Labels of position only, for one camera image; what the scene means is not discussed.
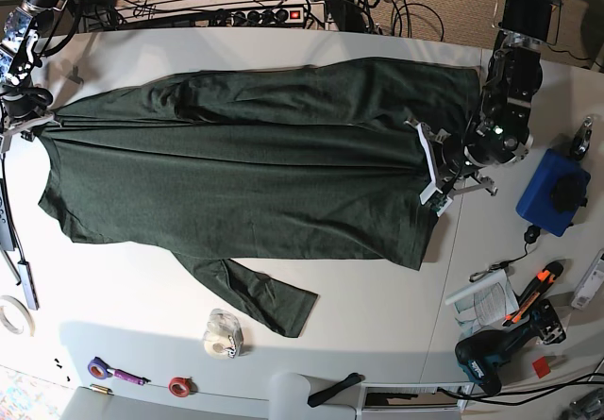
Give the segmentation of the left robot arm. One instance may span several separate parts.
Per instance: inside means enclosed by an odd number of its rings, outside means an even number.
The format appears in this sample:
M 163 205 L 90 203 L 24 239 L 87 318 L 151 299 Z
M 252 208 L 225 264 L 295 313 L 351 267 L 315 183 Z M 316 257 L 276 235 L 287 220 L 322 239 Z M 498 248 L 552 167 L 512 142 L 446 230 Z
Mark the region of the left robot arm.
M 558 39 L 550 23 L 553 11 L 561 7 L 562 0 L 505 0 L 495 6 L 498 33 L 486 81 L 462 131 L 433 132 L 426 123 L 408 120 L 426 154 L 430 176 L 419 199 L 437 215 L 468 191 L 456 189 L 458 181 L 471 178 L 472 190 L 496 194 L 494 182 L 480 170 L 513 164 L 529 153 L 531 101 L 543 81 L 541 52 Z

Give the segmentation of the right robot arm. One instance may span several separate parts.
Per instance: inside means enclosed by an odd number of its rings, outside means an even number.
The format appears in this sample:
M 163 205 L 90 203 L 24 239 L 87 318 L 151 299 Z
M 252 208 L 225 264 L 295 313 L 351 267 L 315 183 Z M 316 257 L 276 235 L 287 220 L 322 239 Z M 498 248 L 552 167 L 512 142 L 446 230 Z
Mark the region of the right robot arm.
M 75 5 L 72 28 L 56 46 L 37 45 L 54 15 L 68 4 Z M 14 136 L 29 135 L 33 127 L 55 120 L 49 110 L 54 96 L 36 87 L 32 72 L 42 60 L 56 54 L 75 35 L 83 12 L 84 0 L 22 0 L 9 15 L 1 39 L 1 152 L 7 153 Z

